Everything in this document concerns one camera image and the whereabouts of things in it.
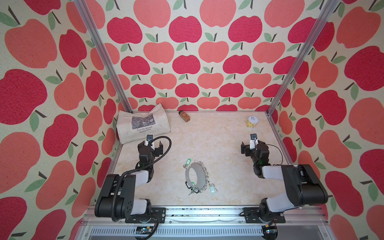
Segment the metal key organizer plate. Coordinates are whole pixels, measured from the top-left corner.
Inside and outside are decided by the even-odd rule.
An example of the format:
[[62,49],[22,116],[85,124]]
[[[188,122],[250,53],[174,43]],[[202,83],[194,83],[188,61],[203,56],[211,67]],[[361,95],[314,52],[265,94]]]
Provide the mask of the metal key organizer plate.
[[191,190],[194,190],[194,194],[200,194],[206,190],[210,191],[210,186],[214,186],[216,188],[215,184],[210,183],[209,173],[203,162],[191,161],[189,167],[185,168],[183,165],[183,168],[185,169],[185,184],[190,192]]

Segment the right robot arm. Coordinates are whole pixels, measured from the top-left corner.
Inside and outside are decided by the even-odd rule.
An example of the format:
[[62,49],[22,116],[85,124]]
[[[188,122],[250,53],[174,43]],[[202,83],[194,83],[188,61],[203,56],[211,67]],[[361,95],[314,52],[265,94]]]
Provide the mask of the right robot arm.
[[251,158],[257,177],[282,181],[285,187],[283,193],[262,199],[257,209],[244,210],[245,216],[269,224],[287,210],[328,202],[328,193],[310,165],[271,165],[269,146],[256,139],[249,145],[242,143],[241,153]]

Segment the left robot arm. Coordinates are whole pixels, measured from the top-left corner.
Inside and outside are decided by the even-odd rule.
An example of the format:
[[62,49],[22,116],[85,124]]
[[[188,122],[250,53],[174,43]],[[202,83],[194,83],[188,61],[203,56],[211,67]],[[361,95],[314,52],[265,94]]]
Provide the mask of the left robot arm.
[[138,144],[139,162],[134,170],[127,174],[109,174],[102,185],[95,205],[95,216],[110,218],[114,222],[131,219],[150,220],[154,214],[148,199],[136,199],[136,187],[149,183],[155,173],[154,162],[164,154],[164,147],[159,143],[143,141]]

